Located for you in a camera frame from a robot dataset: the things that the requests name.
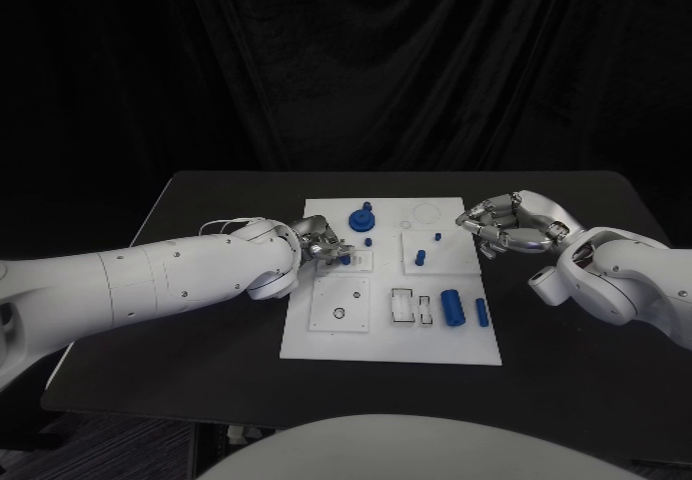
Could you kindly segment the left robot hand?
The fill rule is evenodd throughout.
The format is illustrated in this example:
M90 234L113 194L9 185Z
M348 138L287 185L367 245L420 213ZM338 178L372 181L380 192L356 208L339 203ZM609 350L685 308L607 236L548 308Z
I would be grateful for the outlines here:
M355 247L339 238L323 215L297 220L290 228L297 235L303 264L312 260L341 262L351 258Z

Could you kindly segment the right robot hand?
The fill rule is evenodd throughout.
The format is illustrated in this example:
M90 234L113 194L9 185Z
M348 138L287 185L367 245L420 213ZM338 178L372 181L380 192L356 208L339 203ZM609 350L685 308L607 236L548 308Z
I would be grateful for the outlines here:
M479 239L482 254L561 253L586 229L563 206L529 190L486 199L457 217L456 224Z

